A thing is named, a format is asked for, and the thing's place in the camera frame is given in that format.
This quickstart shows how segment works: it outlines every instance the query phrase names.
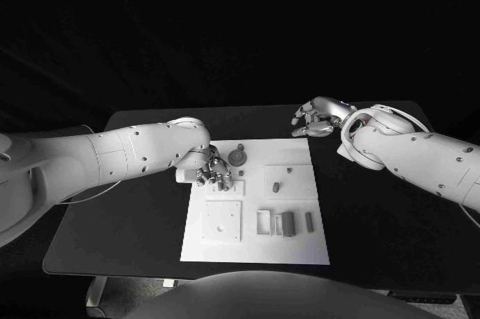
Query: small cylinder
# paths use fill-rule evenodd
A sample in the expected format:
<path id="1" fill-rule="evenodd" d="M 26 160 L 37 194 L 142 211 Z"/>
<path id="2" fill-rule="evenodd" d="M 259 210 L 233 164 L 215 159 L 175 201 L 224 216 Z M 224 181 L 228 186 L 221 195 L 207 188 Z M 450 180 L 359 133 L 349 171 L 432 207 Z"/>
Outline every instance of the small cylinder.
<path id="1" fill-rule="evenodd" d="M 308 231 L 309 231 L 309 232 L 313 232 L 312 213 L 306 213 L 306 220 L 308 220 Z"/>
<path id="2" fill-rule="evenodd" d="M 283 213 L 283 236 L 296 236 L 296 220 L 293 218 L 293 212 Z"/>

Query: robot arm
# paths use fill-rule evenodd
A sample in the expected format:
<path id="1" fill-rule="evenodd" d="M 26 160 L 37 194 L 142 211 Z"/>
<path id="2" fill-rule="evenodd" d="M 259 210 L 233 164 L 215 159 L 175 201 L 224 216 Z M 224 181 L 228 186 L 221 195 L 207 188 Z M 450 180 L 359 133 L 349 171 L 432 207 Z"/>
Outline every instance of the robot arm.
<path id="1" fill-rule="evenodd" d="M 172 166 L 194 171 L 199 185 L 210 177 L 231 187 L 228 163 L 198 119 L 50 139 L 0 134 L 0 247 L 73 195 Z"/>
<path id="2" fill-rule="evenodd" d="M 293 124 L 305 114 L 308 126 L 293 131 L 293 136 L 318 136 L 319 124 L 323 128 L 332 126 L 329 132 L 339 127 L 338 153 L 344 157 L 370 169 L 387 167 L 430 193 L 480 211 L 480 146 L 434 132 L 416 132 L 413 123 L 384 105 L 362 110 L 352 107 L 351 113 L 336 110 L 332 114 L 333 107 L 326 105 L 333 103 L 336 107 L 339 102 L 322 100 L 322 107 L 306 107 L 308 103 L 296 113 Z M 316 114 L 331 114 L 329 119 L 319 121 Z"/>

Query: white platform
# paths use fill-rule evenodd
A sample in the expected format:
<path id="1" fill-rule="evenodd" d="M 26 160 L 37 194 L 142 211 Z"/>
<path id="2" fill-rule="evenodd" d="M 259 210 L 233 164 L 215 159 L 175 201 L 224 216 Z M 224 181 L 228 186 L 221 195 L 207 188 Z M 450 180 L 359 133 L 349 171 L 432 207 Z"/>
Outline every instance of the white platform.
<path id="1" fill-rule="evenodd" d="M 243 193 L 233 195 L 231 198 L 228 194 L 215 197 L 208 185 L 204 187 L 198 187 L 197 184 L 192 185 L 181 260 L 329 265 L 308 139 L 211 142 L 218 147 L 221 157 L 225 160 L 228 153 L 237 149 L 240 143 L 246 147 L 247 163 L 241 167 L 233 167 L 233 179 L 234 181 L 244 181 Z M 279 181 L 283 184 L 279 194 L 283 193 L 286 197 L 280 195 L 279 198 L 269 198 L 267 181 L 272 182 L 270 178 L 276 178 L 276 172 L 283 172 L 277 170 L 287 167 L 293 168 L 293 172 L 284 175 L 286 178 Z M 243 177 L 238 176 L 240 170 L 244 171 Z M 290 183 L 290 180 L 296 177 L 303 180 Z M 289 188 L 297 193 L 296 195 L 292 195 L 293 192 L 286 195 Z M 211 236 L 211 239 L 204 239 L 202 215 L 205 214 L 207 202 L 218 201 L 241 201 L 240 241 L 220 241 L 215 236 L 214 238 Z M 272 212 L 273 236 L 257 234 L 257 211 L 260 209 L 269 209 Z M 276 236 L 274 232 L 274 216 L 287 211 L 296 215 L 295 237 Z M 308 232 L 306 212 L 312 213 L 315 226 L 315 232 L 312 233 Z"/>

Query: robotic hand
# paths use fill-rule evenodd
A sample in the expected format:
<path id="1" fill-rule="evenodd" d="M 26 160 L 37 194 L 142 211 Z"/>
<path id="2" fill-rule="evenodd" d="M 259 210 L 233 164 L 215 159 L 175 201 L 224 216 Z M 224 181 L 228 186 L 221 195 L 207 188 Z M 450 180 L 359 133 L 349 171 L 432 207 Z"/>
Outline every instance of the robotic hand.
<path id="1" fill-rule="evenodd" d="M 370 169 L 387 167 L 430 193 L 480 211 L 480 146 L 430 132 L 413 116 L 385 105 L 358 110 L 318 97 L 300 107 L 293 125 L 303 116 L 308 124 L 293 131 L 295 137 L 325 137 L 339 127 L 344 157 Z M 416 132 L 413 123 L 424 132 Z"/>
<path id="2" fill-rule="evenodd" d="M 80 192 L 172 166 L 199 186 L 210 180 L 231 188 L 230 164 L 195 118 L 73 137 L 0 134 L 0 247 Z"/>

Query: black table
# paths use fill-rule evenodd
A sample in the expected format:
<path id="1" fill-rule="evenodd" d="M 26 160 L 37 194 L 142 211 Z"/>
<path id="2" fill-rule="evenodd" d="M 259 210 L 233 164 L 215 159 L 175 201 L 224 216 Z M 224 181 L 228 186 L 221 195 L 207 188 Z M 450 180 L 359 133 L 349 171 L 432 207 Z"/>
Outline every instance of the black table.
<path id="1" fill-rule="evenodd" d="M 410 101 L 377 103 L 411 113 Z M 211 139 L 292 138 L 299 105 L 117 112 L 107 130 L 179 117 L 199 118 Z M 101 197 L 71 205 L 45 257 L 45 272 L 198 279 L 238 270 L 279 270 L 336 279 L 365 288 L 480 294 L 480 230 L 459 206 L 372 171 L 338 153 L 339 130 L 309 137 L 331 266 L 181 262 L 191 184 L 175 168 L 124 181 Z M 75 200 L 101 189 L 83 192 Z"/>

